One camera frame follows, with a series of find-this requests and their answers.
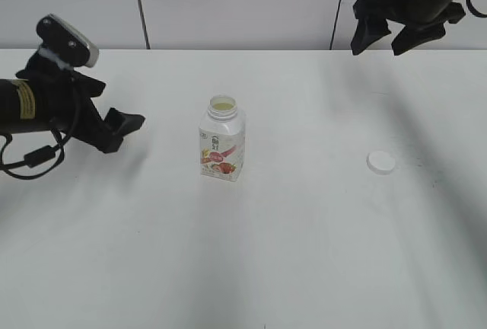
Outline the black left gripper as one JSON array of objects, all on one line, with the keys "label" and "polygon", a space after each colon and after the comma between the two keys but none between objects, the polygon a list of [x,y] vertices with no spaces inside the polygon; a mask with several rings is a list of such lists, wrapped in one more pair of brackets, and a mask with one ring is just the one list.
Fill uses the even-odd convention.
[{"label": "black left gripper", "polygon": [[117,152],[123,137],[141,129],[145,117],[112,107],[102,119],[91,99],[102,95],[106,83],[75,69],[60,69],[37,51],[29,58],[16,76],[33,92],[35,116],[30,120],[16,116],[14,131],[40,132],[53,125],[102,153]]}]

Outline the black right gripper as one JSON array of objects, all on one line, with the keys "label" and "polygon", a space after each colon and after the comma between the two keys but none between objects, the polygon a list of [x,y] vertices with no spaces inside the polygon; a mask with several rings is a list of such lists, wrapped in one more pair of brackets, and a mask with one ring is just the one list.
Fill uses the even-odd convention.
[{"label": "black right gripper", "polygon": [[465,17],[463,6],[454,0],[357,0],[353,11],[358,19],[351,41],[353,56],[391,34],[387,20],[403,25],[391,43],[393,54],[399,56],[441,39],[446,34],[444,22],[456,24]]}]

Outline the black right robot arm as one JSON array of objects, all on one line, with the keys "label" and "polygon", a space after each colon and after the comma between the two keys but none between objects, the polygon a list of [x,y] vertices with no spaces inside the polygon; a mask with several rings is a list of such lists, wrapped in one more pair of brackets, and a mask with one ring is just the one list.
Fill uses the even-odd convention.
[{"label": "black right robot arm", "polygon": [[[486,17],[473,6],[472,0],[466,0],[466,8],[478,18]],[[403,25],[391,43],[393,53],[399,56],[441,39],[446,34],[446,23],[456,24],[466,15],[465,8],[454,0],[357,0],[353,12],[358,21],[351,41],[355,56],[391,34],[390,21]]]}]

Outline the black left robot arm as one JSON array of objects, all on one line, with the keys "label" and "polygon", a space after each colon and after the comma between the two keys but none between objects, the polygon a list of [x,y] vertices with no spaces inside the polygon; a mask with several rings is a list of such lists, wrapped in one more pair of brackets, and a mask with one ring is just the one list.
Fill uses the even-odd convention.
[{"label": "black left robot arm", "polygon": [[33,133],[52,126],[105,154],[117,152],[145,118],[115,108],[102,117],[92,99],[101,96],[105,86],[34,53],[15,79],[1,80],[1,131]]}]

